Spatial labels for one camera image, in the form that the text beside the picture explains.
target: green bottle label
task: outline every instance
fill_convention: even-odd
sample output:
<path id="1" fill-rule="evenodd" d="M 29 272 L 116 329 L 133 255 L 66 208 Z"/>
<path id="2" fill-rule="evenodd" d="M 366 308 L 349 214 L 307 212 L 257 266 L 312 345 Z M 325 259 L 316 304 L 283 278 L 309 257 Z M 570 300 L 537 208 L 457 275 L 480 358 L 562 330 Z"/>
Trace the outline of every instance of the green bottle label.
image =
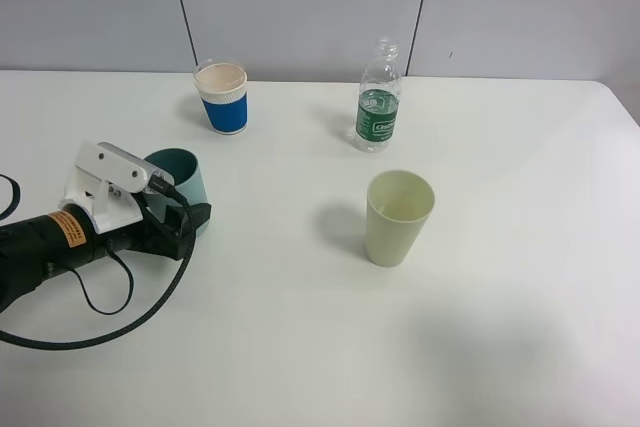
<path id="1" fill-rule="evenodd" d="M 384 142 L 393 135 L 398 99 L 385 90 L 372 89 L 360 94 L 356 132 L 369 142 Z"/>

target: pale green plastic cup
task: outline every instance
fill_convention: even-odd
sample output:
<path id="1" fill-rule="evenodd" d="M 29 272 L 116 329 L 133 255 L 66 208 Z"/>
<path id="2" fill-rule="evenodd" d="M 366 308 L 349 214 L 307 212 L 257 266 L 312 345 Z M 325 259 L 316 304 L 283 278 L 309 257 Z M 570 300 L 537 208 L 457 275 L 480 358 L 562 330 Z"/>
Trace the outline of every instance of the pale green plastic cup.
<path id="1" fill-rule="evenodd" d="M 381 267 L 402 263 L 436 203 L 429 183 L 406 170 L 375 177 L 367 190 L 365 247 Z"/>

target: plastic cup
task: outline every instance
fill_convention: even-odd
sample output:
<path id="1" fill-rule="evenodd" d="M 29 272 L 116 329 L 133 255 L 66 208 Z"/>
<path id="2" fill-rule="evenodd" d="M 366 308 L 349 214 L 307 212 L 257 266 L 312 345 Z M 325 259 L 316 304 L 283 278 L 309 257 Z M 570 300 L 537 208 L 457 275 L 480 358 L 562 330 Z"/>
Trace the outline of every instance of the plastic cup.
<path id="1" fill-rule="evenodd" d="M 194 154 L 183 149 L 165 149 L 148 155 L 144 160 L 171 174 L 176 190 L 187 199 L 190 205 L 207 203 L 202 173 Z M 168 199 L 159 193 L 145 193 L 144 197 L 149 210 L 160 222 L 164 222 L 167 205 L 180 206 L 175 200 Z M 208 225 L 209 221 L 198 228 L 196 231 L 198 237 Z"/>
<path id="2" fill-rule="evenodd" d="M 231 135 L 247 126 L 247 73 L 235 61 L 209 59 L 193 71 L 193 81 L 213 130 Z"/>
<path id="3" fill-rule="evenodd" d="M 375 177 L 367 190 L 369 259 L 381 267 L 402 263 L 435 202 L 428 182 L 412 172 L 392 170 Z"/>

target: teal cup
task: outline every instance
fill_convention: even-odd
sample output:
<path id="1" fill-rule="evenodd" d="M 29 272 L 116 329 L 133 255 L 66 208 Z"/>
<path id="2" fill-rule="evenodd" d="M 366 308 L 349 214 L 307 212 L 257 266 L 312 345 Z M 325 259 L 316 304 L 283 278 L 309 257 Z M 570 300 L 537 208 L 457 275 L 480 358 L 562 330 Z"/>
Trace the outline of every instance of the teal cup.
<path id="1" fill-rule="evenodd" d="M 175 188 L 190 205 L 207 203 L 207 192 L 197 157 L 184 149 L 164 149 L 145 157 L 147 162 L 161 168 L 173 176 Z M 164 222 L 167 205 L 179 207 L 179 204 L 161 194 L 144 194 L 151 213 Z M 201 225 L 196 234 L 199 237 L 205 231 L 209 221 Z"/>

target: white table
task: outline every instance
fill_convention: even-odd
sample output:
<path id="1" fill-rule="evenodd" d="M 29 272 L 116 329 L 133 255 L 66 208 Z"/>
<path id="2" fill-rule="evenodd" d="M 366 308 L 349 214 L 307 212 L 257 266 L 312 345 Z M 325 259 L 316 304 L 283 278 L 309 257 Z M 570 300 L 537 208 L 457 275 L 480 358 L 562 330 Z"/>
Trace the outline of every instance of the white table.
<path id="1" fill-rule="evenodd" d="M 382 154 L 344 140 L 354 84 L 251 83 L 213 133 L 187 74 L 0 73 L 11 220 L 56 210 L 84 139 L 195 152 L 212 222 L 138 331 L 85 351 L 0 346 L 6 426 L 640 425 L 640 129 L 591 82 L 404 81 Z M 369 180 L 413 170 L 436 207 L 406 262 L 361 249 Z M 8 188 L 0 187 L 7 198 Z M 130 307 L 70 275 L 0 315 L 68 341 L 120 327 L 176 263 L 124 254 Z M 120 305 L 110 261 L 82 269 Z"/>

